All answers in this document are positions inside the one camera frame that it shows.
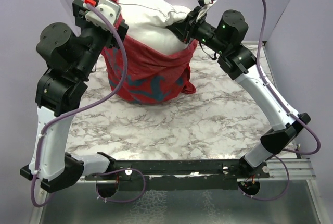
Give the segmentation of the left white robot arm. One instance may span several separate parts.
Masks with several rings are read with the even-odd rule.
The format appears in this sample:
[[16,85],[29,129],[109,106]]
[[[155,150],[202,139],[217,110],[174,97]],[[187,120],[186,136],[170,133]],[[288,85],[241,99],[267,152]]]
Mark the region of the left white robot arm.
[[74,0],[72,7],[80,35],[67,24],[54,22],[41,32],[36,46],[47,70],[36,89],[34,154],[20,169],[26,179],[40,180],[49,193],[71,187],[83,176],[98,174],[107,180],[115,172],[113,158],[105,153],[74,156],[65,149],[73,117],[83,111],[81,98],[101,51],[115,47],[126,59],[123,41],[128,25],[120,20],[121,8],[112,0]]

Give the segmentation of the red printed pillowcase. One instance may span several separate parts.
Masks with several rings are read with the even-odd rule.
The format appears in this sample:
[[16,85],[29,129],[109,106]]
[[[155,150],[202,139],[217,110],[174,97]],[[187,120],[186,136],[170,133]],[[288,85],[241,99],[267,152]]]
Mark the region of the red printed pillowcase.
[[161,54],[128,34],[123,44],[127,55],[127,75],[117,92],[122,99],[154,105],[176,98],[181,93],[196,92],[190,81],[190,61],[197,48],[196,40],[188,43],[185,50],[172,55]]

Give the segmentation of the white pillow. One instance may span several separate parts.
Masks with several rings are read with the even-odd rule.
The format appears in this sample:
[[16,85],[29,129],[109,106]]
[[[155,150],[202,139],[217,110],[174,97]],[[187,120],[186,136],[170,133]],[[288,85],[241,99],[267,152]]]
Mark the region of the white pillow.
[[165,0],[117,0],[131,38],[155,51],[172,55],[187,48],[167,26],[182,21],[191,10]]

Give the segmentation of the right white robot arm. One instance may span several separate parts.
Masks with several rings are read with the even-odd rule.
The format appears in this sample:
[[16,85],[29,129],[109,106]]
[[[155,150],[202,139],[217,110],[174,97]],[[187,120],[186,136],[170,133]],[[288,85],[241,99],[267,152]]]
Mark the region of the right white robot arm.
[[197,40],[213,50],[221,69],[249,93],[271,125],[259,143],[239,161],[240,174],[250,178],[263,162],[293,141],[311,119],[307,113],[300,114],[288,105],[257,65],[258,58],[242,44],[248,24],[241,12],[225,11],[217,27],[207,23],[205,18],[197,20],[198,14],[196,7],[185,19],[167,29],[183,43]]

